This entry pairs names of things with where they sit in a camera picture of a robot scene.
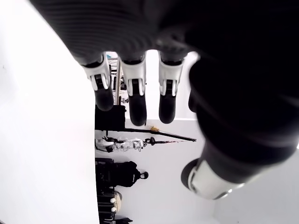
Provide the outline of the robot left hand black silver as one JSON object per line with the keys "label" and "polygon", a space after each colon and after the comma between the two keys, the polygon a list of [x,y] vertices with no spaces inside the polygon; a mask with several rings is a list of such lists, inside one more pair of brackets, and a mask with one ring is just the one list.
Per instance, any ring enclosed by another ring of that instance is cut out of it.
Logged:
{"label": "robot left hand black silver", "polygon": [[189,52],[189,108],[206,139],[182,171],[193,193],[228,195],[289,159],[299,143],[296,0],[34,0],[83,67],[97,107],[114,104],[106,53],[118,54],[132,123],[147,119],[146,52],[159,55],[159,118],[171,123]]}

